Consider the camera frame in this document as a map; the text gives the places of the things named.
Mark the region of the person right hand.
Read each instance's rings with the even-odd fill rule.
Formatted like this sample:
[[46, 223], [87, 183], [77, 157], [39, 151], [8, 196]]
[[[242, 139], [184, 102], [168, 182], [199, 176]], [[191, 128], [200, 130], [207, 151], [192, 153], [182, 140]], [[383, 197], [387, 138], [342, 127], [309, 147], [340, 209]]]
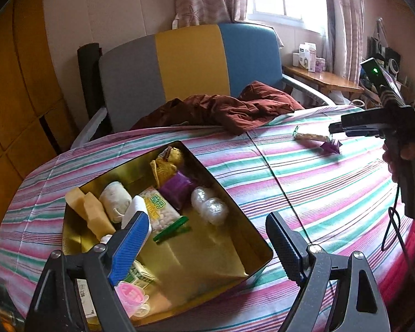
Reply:
[[[383, 145], [385, 152], [382, 155], [383, 161], [388, 164], [388, 170], [394, 183], [399, 182], [399, 169], [392, 159], [392, 154], [386, 145]], [[415, 160], [415, 142], [409, 143], [401, 149], [400, 156], [404, 160]]]

